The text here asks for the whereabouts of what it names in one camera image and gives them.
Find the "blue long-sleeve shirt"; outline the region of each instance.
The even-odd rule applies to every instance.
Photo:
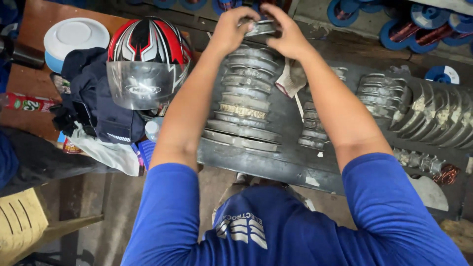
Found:
[[[122,266],[468,265],[393,156],[360,156],[342,178],[357,231],[285,190],[256,186],[230,197],[198,243],[197,174],[158,165],[148,173]]]

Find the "clear visor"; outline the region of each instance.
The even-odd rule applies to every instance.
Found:
[[[107,78],[114,103],[131,110],[158,108],[172,99],[188,75],[190,64],[107,62]]]

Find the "white bowl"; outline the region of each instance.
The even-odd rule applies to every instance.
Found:
[[[104,25],[90,18],[69,18],[52,26],[44,35],[46,51],[64,60],[72,50],[107,48],[110,34]]]

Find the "concrete floor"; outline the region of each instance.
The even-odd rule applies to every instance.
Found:
[[[235,178],[235,172],[214,167],[204,167],[199,173],[199,239],[205,231],[212,228],[213,209]],[[87,174],[43,186],[42,192],[46,197],[52,220],[63,220],[64,211],[72,212],[72,216],[77,217],[103,211],[105,220],[53,241],[38,252],[57,254],[53,258],[59,259],[65,265],[119,265],[130,239],[145,179],[125,174]],[[76,189],[71,191],[70,186],[75,186]],[[66,189],[70,193],[62,194],[61,191]],[[344,196],[303,187],[294,189],[311,199],[317,211],[328,215],[339,226],[356,228]]]

